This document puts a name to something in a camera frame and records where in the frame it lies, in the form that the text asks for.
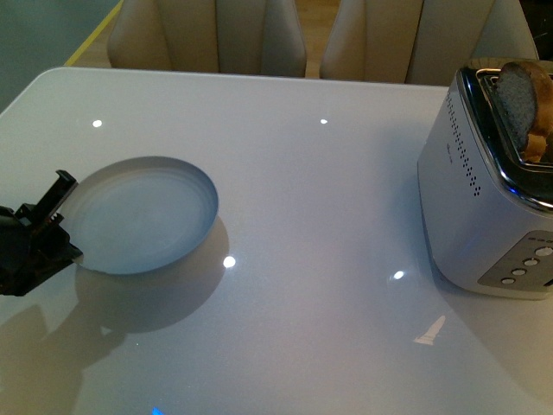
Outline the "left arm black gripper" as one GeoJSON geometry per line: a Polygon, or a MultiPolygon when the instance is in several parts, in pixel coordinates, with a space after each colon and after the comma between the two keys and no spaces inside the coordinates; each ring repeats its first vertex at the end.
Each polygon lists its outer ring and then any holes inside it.
{"type": "Polygon", "coordinates": [[[53,275],[82,258],[55,214],[78,186],[67,171],[58,169],[57,180],[35,205],[36,216],[51,216],[36,224],[29,219],[34,208],[1,208],[1,294],[22,297],[53,275]]]}

